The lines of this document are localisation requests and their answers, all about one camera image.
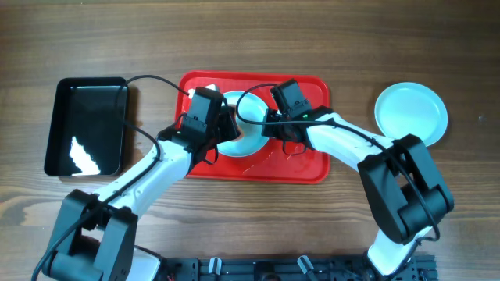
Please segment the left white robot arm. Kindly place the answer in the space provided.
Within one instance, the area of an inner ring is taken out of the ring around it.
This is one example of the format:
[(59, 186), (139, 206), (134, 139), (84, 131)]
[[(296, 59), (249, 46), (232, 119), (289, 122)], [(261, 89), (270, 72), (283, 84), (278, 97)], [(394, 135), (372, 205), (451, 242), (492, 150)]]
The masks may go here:
[(239, 136), (235, 109), (199, 109), (160, 131), (152, 150), (115, 182), (92, 194), (73, 190), (63, 200), (48, 248), (31, 278), (162, 280), (164, 258), (136, 245), (138, 220), (208, 151)]

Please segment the light blue plate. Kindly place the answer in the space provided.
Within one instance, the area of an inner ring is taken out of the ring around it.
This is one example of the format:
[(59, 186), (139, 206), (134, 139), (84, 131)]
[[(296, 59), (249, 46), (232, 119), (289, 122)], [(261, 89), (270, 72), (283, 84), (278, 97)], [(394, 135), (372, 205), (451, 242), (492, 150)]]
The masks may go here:
[(413, 82), (393, 84), (381, 92), (374, 106), (380, 131), (399, 139), (408, 134), (425, 145), (437, 143), (448, 129), (448, 110), (429, 87)]
[[(268, 109), (267, 104), (252, 93), (246, 94), (238, 106), (238, 112), (244, 119), (262, 122)], [(226, 141), (218, 145), (219, 153), (230, 157), (246, 157), (261, 150), (269, 140), (262, 135), (262, 127), (245, 123), (235, 116), (242, 137), (237, 140)]]

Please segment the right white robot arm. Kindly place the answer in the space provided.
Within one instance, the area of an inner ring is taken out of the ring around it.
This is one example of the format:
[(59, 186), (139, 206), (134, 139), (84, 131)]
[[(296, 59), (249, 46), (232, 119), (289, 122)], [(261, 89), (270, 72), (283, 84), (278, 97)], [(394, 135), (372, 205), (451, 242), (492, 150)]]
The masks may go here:
[(269, 109), (262, 135), (331, 155), (359, 173), (379, 227), (366, 253), (379, 278), (395, 277), (424, 241), (435, 242), (438, 223), (454, 198), (425, 143), (408, 134), (391, 139), (346, 122), (326, 106), (296, 114)]

